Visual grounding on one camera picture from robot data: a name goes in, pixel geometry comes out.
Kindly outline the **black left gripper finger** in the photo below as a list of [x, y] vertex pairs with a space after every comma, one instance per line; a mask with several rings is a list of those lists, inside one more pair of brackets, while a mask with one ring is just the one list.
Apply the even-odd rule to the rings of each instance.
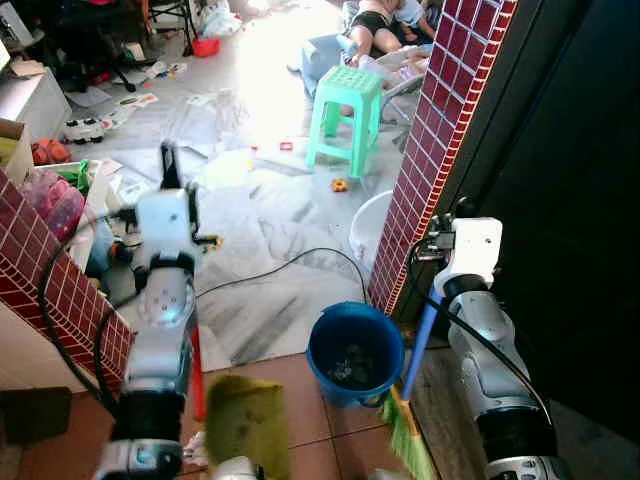
[[180, 147], [172, 140], [164, 140], [159, 147], [161, 163], [161, 179], [159, 189], [184, 189], [186, 183], [183, 182], [180, 174]]

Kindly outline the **olive dustpan with red handle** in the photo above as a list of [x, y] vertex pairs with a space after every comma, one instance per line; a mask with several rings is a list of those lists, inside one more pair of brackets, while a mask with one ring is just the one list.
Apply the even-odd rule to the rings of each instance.
[[200, 330], [189, 334], [189, 411], [196, 433], [183, 447], [186, 465], [205, 480], [291, 480], [283, 385], [227, 374], [207, 387]]

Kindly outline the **green broom with blue handle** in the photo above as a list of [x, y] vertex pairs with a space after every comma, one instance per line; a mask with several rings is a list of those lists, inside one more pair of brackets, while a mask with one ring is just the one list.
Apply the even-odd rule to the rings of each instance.
[[413, 480], [436, 480], [436, 470], [426, 448], [425, 440], [413, 416], [410, 394], [413, 384], [419, 379], [426, 349], [434, 328], [440, 302], [438, 292], [431, 291], [426, 297], [419, 330], [410, 353], [410, 362], [404, 370], [403, 379], [398, 387], [388, 390], [387, 399], [381, 404], [380, 419], [390, 429], [390, 449], [397, 454], [399, 461], [406, 467]]

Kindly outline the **clear plastic floor sheet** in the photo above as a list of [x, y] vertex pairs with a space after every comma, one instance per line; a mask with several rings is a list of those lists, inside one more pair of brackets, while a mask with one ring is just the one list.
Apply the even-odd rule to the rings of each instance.
[[349, 224], [396, 183], [396, 142], [380, 140], [365, 177], [344, 193], [330, 191], [330, 180], [347, 165], [329, 157], [306, 168], [301, 154], [183, 148], [179, 160], [184, 182], [198, 184], [201, 232], [223, 238], [195, 278], [205, 370], [296, 355], [323, 308], [366, 300], [372, 274], [349, 250]]

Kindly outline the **white toy car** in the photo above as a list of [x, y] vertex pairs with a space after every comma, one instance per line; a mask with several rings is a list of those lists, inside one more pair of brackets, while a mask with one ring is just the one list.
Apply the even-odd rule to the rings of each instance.
[[61, 128], [61, 140], [73, 145], [86, 145], [86, 143], [101, 143], [105, 141], [105, 134], [113, 123], [110, 120], [102, 120], [95, 116], [88, 118], [68, 120]]

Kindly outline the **small red basin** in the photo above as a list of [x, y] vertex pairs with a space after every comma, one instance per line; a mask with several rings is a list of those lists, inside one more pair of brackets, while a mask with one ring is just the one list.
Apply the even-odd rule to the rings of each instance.
[[197, 58], [210, 58], [221, 51], [221, 40], [216, 37], [196, 38], [191, 44], [191, 54]]

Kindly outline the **red round toy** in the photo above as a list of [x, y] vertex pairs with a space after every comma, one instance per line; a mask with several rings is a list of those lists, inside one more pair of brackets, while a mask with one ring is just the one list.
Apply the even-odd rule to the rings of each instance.
[[52, 140], [52, 138], [32, 143], [29, 148], [31, 148], [33, 164], [36, 166], [59, 165], [72, 161], [68, 147], [63, 142]]

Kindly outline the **pink plastic bag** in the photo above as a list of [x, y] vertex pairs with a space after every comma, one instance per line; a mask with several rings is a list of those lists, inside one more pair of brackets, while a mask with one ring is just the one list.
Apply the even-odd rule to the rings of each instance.
[[86, 197], [55, 172], [32, 172], [20, 192], [59, 242], [72, 237], [81, 223]]

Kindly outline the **white plastic bag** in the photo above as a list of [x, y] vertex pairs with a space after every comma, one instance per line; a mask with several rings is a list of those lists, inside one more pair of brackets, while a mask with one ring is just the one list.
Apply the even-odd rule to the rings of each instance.
[[238, 14], [230, 9], [228, 0], [205, 0], [205, 4], [195, 13], [195, 19], [201, 38], [232, 36], [243, 24]]

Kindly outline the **white low cabinet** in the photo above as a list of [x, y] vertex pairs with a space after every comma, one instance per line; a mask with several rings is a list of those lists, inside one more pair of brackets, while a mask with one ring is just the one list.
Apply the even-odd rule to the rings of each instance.
[[67, 96], [50, 69], [26, 77], [0, 74], [0, 116], [26, 124], [32, 140], [61, 140], [61, 129], [70, 115]]

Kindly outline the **black office chair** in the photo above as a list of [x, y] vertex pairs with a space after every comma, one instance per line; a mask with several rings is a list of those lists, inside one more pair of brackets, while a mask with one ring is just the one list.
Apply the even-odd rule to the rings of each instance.
[[143, 44], [147, 29], [134, 0], [51, 0], [47, 33], [55, 50], [65, 55], [59, 73], [78, 91], [93, 79], [106, 76], [122, 81], [133, 93], [140, 79], [128, 79], [125, 70], [145, 64], [146, 56], [131, 60], [124, 45]]

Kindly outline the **brown cardboard box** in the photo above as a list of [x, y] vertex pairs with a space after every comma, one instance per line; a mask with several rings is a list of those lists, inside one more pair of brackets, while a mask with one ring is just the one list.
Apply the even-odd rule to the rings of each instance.
[[14, 186], [22, 187], [35, 168], [26, 124], [0, 118], [0, 170]]

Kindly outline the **mint green plastic stool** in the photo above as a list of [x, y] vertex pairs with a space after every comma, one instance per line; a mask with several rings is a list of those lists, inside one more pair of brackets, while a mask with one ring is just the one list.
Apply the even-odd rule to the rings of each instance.
[[346, 160], [349, 177], [365, 177], [375, 150], [384, 104], [383, 78], [369, 70], [333, 67], [312, 96], [305, 164], [323, 154]]

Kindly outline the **blue plastic bucket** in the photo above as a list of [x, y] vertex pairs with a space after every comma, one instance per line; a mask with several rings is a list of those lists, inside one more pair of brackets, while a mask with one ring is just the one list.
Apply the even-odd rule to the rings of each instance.
[[330, 404], [378, 408], [401, 383], [404, 342], [379, 308], [340, 302], [324, 308], [312, 325], [306, 358]]

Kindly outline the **pale blue plastic container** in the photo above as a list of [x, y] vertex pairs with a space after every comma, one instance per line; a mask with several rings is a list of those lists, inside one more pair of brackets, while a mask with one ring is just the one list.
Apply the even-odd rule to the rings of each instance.
[[317, 83], [330, 69], [346, 63], [344, 58], [353, 47], [344, 35], [321, 35], [302, 42], [296, 70], [308, 97], [315, 95]]

